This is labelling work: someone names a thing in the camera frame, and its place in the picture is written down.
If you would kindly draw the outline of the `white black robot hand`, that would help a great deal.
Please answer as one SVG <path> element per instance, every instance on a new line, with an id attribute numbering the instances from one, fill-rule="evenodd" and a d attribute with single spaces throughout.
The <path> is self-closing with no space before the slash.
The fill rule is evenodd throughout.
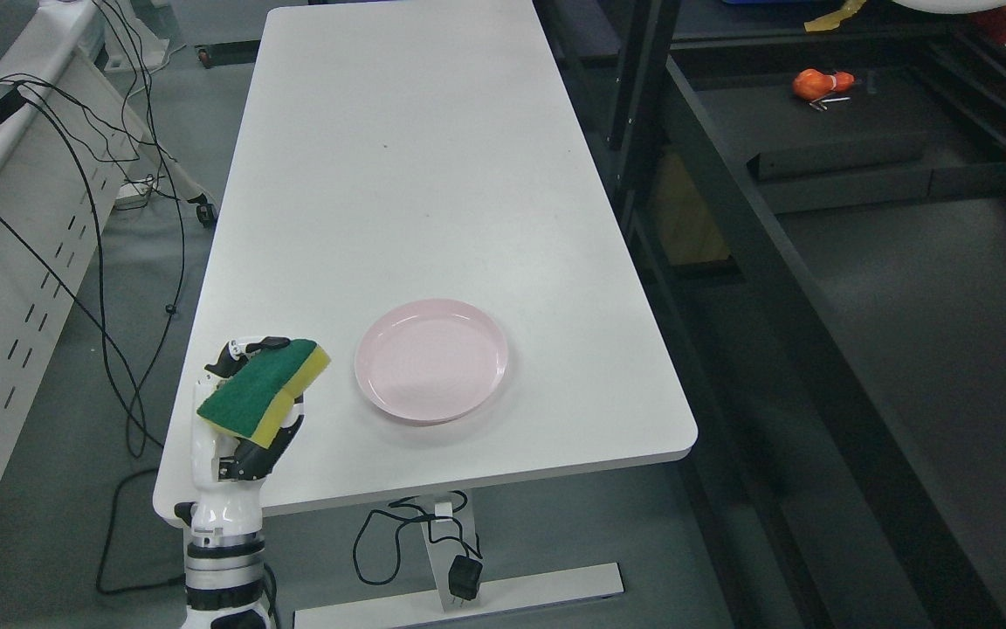
<path id="1" fill-rule="evenodd" d="M 305 394 L 296 399 L 285 426 L 268 450 L 208 425 L 198 417 L 196 407 L 228 376 L 245 366 L 257 350 L 283 346 L 288 339 L 232 339 L 220 350 L 215 362 L 203 366 L 193 382 L 188 469 L 196 497 L 188 504 L 173 505 L 173 514 L 183 522 L 189 536 L 262 533 L 262 488 L 304 425 Z"/>

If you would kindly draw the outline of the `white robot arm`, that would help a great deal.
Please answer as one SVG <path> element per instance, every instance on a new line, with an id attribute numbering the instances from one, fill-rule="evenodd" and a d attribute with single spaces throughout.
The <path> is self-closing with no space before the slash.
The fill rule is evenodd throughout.
<path id="1" fill-rule="evenodd" d="M 277 628 L 260 532 L 191 535 L 184 546 L 183 628 Z"/>

